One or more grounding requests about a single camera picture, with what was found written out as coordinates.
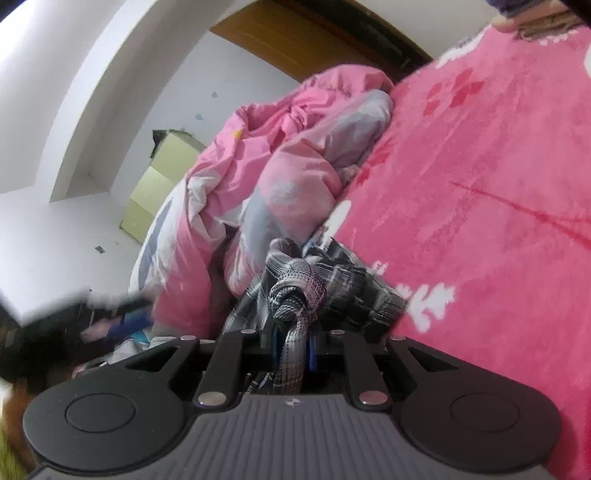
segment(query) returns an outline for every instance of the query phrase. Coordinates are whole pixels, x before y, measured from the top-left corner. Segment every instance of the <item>comforter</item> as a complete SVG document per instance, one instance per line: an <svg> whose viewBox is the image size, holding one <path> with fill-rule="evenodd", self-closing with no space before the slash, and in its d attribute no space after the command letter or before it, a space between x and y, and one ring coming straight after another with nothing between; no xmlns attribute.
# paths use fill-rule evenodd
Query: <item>comforter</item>
<svg viewBox="0 0 591 480"><path fill-rule="evenodd" d="M225 277L240 294L262 270L260 259L276 232L305 241L332 210L355 173L351 167L388 124L392 102L383 92L391 88L383 72L346 65L306 80L276 103L239 108L170 193L148 231L130 288L157 292L153 319L180 333L215 337L229 313L230 295L212 259L223 261L231 233L238 230ZM348 102L353 108L346 108ZM322 123L325 117L330 120ZM299 136L305 131L309 135ZM343 134L352 140L346 149L335 142ZM306 208L294 210L297 205ZM258 227L264 218L266 233L240 231L245 215L258 218Z"/></svg>

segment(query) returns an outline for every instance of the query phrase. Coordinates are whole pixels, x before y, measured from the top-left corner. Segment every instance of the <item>gray ribbed surface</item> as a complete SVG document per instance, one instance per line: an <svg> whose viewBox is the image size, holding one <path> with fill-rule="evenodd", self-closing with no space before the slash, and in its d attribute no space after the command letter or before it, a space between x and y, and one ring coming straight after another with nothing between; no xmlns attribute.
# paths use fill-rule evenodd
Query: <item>gray ribbed surface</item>
<svg viewBox="0 0 591 480"><path fill-rule="evenodd" d="M389 418L366 414L341 395L246 395L237 408L202 415L178 448L109 480L550 480L538 466L512 475L477 475L438 463L410 446ZM72 480L45 468L35 480Z"/></svg>

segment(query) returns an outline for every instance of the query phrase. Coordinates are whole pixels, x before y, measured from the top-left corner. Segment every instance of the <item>black circular pad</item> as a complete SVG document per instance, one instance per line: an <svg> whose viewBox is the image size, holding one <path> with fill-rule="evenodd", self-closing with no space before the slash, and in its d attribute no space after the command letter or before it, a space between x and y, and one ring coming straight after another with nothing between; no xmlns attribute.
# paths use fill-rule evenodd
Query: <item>black circular pad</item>
<svg viewBox="0 0 591 480"><path fill-rule="evenodd" d="M157 372L107 367L42 393L22 423L33 451L58 468L120 473L168 449L184 409Z"/></svg>
<svg viewBox="0 0 591 480"><path fill-rule="evenodd" d="M97 393L74 400L66 420L78 430L106 433L124 427L135 415L134 403L120 395Z"/></svg>
<svg viewBox="0 0 591 480"><path fill-rule="evenodd" d="M519 409L511 400L490 393L464 395L450 410L460 425L480 432L502 432L519 420Z"/></svg>
<svg viewBox="0 0 591 480"><path fill-rule="evenodd" d="M545 460L560 434L554 404L491 372L426 372L404 401L400 425L423 452L461 470L503 473Z"/></svg>

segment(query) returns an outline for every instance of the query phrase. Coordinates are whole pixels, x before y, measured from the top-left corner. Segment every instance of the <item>plaid fabric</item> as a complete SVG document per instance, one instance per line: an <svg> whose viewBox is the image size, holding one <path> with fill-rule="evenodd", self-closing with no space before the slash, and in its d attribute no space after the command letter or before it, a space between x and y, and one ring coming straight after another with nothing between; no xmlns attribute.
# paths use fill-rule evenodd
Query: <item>plaid fabric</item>
<svg viewBox="0 0 591 480"><path fill-rule="evenodd" d="M270 346L280 357L277 370L250 376L247 392L300 391L312 323L361 332L368 342L379 342L404 311L405 301L338 242L327 250L309 248L302 256L292 240L273 240L265 271L226 319L223 333L255 329L275 339Z"/></svg>

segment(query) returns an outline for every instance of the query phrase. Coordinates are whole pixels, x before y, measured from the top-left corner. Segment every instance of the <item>blue cloth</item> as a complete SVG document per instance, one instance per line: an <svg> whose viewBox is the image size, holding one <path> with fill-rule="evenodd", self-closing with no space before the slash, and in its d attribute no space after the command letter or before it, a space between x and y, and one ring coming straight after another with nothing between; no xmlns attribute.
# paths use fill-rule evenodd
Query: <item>blue cloth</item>
<svg viewBox="0 0 591 480"><path fill-rule="evenodd" d="M113 325L107 333L107 338L116 342L123 342L130 335L152 325L150 309L140 309L125 314L118 325Z"/></svg>
<svg viewBox="0 0 591 480"><path fill-rule="evenodd" d="M519 15L528 8L539 5L544 0L486 0L491 7L496 8L501 15L507 18Z"/></svg>

